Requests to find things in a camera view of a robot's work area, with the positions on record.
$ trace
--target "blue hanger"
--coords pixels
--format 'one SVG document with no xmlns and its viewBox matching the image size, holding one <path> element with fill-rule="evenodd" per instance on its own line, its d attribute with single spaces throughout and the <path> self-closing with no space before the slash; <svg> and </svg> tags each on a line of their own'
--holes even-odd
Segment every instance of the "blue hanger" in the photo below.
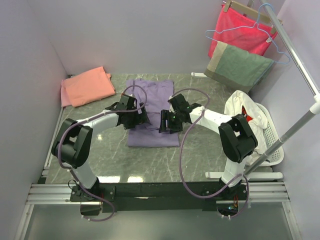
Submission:
<svg viewBox="0 0 320 240">
<path fill-rule="evenodd" d="M 222 34 L 223 32 L 231 31 L 231 30 L 235 30 L 235 29 L 240 29 L 240 28 L 253 29 L 253 28 L 256 26 L 257 29 L 259 29 L 259 30 L 262 31 L 262 32 L 265 32 L 265 33 L 268 35 L 269 39 L 271 39 L 272 43 L 275 45 L 276 51 L 277 51 L 279 54 L 284 54 L 284 55 L 288 58 L 288 62 L 282 62 L 282 61 L 274 61 L 274 62 L 277 63 L 277 64 L 288 64 L 288 63 L 290 63 L 291 57 L 290 57 L 286 52 L 279 51 L 278 45 L 277 45 L 277 44 L 275 43 L 275 41 L 272 39 L 272 37 L 270 36 L 270 34 L 269 34 L 266 30 L 263 30 L 263 29 L 259 28 L 260 9 L 261 9 L 261 7 L 263 7 L 263 6 L 265 6 L 265 5 L 270 6 L 270 7 L 272 8 L 272 10 L 274 11 L 274 7 L 273 7 L 271 4 L 269 4 L 269 3 L 264 3 L 264 4 L 262 4 L 262 5 L 259 7 L 259 9 L 258 9 L 258 17 L 257 17 L 257 19 L 256 19 L 256 22 L 253 24 L 253 26 L 237 26 L 237 27 L 234 27 L 234 28 L 222 30 L 221 32 L 216 31 L 216 30 L 207 30 L 207 31 L 205 31 L 205 36 L 206 36 L 208 39 L 211 39 L 211 40 L 213 40 L 213 41 L 218 42 L 217 40 L 215 40 L 215 39 L 207 36 L 207 32 L 217 32 L 218 34 Z"/>
</svg>

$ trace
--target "pink cloth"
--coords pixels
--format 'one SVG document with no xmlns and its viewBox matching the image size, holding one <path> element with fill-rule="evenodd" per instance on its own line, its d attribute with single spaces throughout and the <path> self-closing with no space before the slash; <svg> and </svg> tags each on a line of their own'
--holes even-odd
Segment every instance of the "pink cloth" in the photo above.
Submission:
<svg viewBox="0 0 320 240">
<path fill-rule="evenodd" d="M 116 94 L 110 77 L 101 66 L 63 80 L 61 106 L 79 107 Z"/>
<path fill-rule="evenodd" d="M 224 6 L 222 5 L 222 10 L 220 12 L 218 21 L 215 26 L 215 30 L 221 32 L 226 29 L 232 29 L 240 26 L 248 26 L 251 27 L 255 24 L 255 20 L 247 18 L 243 16 L 241 13 L 229 7 L 227 12 L 224 12 Z M 272 27 L 259 23 L 259 28 L 267 31 L 272 39 L 275 39 L 277 36 L 277 32 L 275 34 L 271 34 Z M 268 35 L 254 28 L 241 27 L 239 29 L 224 31 L 219 34 L 214 32 L 213 39 L 224 42 L 226 44 L 230 44 L 236 46 L 240 49 L 246 50 L 251 54 L 258 54 L 263 56 L 272 43 L 266 42 L 268 39 Z M 208 56 L 212 58 L 212 55 L 217 46 L 217 42 L 212 40 L 210 50 Z"/>
</svg>

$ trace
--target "gray fabric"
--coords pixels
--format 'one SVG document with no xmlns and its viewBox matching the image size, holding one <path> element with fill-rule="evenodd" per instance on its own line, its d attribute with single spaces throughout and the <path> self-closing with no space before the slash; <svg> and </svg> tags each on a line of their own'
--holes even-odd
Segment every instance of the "gray fabric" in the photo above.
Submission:
<svg viewBox="0 0 320 240">
<path fill-rule="evenodd" d="M 269 74 L 273 63 L 272 59 L 219 41 L 204 74 L 228 87 L 248 93 Z"/>
<path fill-rule="evenodd" d="M 174 83 L 171 80 L 148 81 L 139 79 L 129 79 L 126 86 L 139 85 L 147 94 L 145 110 L 150 123 L 144 123 L 129 130 L 129 147 L 178 147 L 178 134 L 168 132 L 159 133 L 161 123 L 161 110 L 168 110 L 170 104 L 169 97 L 174 93 Z M 133 94 L 137 99 L 137 104 L 145 102 L 145 94 L 138 87 L 131 87 L 126 91 Z"/>
</svg>

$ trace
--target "red cloth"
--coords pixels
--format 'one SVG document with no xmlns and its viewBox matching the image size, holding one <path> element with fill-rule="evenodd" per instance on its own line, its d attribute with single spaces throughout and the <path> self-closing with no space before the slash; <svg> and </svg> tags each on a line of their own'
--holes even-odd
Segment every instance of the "red cloth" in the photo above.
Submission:
<svg viewBox="0 0 320 240">
<path fill-rule="evenodd" d="M 226 29 L 232 29 L 240 26 L 251 27 L 255 24 L 255 20 L 243 16 L 241 13 L 229 7 L 227 12 L 224 12 L 224 6 L 222 5 L 222 10 L 220 12 L 218 21 L 216 23 L 215 30 L 221 32 Z M 277 32 L 271 34 L 272 27 L 259 23 L 259 28 L 267 31 L 272 39 L 275 39 Z M 224 31 L 219 34 L 214 32 L 213 39 L 224 42 L 247 50 L 251 54 L 258 54 L 263 56 L 272 42 L 266 42 L 269 38 L 268 35 L 257 29 L 257 26 L 254 28 L 241 27 L 239 29 Z M 212 40 L 208 56 L 212 58 L 212 55 L 217 46 L 217 42 Z"/>
</svg>

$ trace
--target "folded towel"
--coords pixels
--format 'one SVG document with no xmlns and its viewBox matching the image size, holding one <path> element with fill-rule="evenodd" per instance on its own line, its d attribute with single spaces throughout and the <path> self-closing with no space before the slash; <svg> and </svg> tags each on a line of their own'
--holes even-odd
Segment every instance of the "folded towel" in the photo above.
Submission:
<svg viewBox="0 0 320 240">
<path fill-rule="evenodd" d="M 145 110 L 150 123 L 144 123 L 129 130 L 129 147 L 178 147 L 178 134 L 168 132 L 159 133 L 161 123 L 161 110 L 170 108 L 169 97 L 174 93 L 174 83 L 171 80 L 148 81 L 139 79 L 129 79 L 126 86 L 139 85 L 147 94 Z M 126 91 L 133 94 L 137 99 L 137 104 L 145 101 L 144 92 L 138 87 L 131 87 Z"/>
<path fill-rule="evenodd" d="M 232 29 L 240 26 L 251 27 L 255 22 L 255 20 L 244 16 L 231 7 L 229 7 L 227 12 L 224 12 L 224 5 L 222 5 L 222 10 L 216 23 L 215 30 L 221 32 L 225 29 Z M 272 39 L 275 39 L 277 36 L 277 33 L 271 34 L 272 28 L 270 26 L 259 23 L 259 28 L 267 31 Z M 258 54 L 261 56 L 265 54 L 271 44 L 271 41 L 268 40 L 268 38 L 269 37 L 265 32 L 260 31 L 256 27 L 241 27 L 230 31 L 224 31 L 221 34 L 217 32 L 214 32 L 213 34 L 213 39 L 217 41 L 236 46 L 243 50 L 247 50 L 251 54 Z M 216 46 L 217 42 L 213 40 L 208 53 L 210 58 L 212 58 Z"/>
<path fill-rule="evenodd" d="M 101 66 L 62 81 L 61 106 L 79 107 L 116 94 L 110 77 Z"/>
<path fill-rule="evenodd" d="M 226 101 L 224 114 L 229 116 L 242 114 L 248 121 L 258 141 L 258 146 L 254 149 L 253 154 L 247 157 L 246 164 L 251 165 L 267 150 L 267 143 L 263 131 L 263 129 L 268 127 L 266 115 L 247 94 L 239 90 L 235 91 Z"/>
<path fill-rule="evenodd" d="M 218 41 L 204 74 L 235 90 L 248 93 L 269 74 L 274 62 L 272 59 Z"/>
</svg>

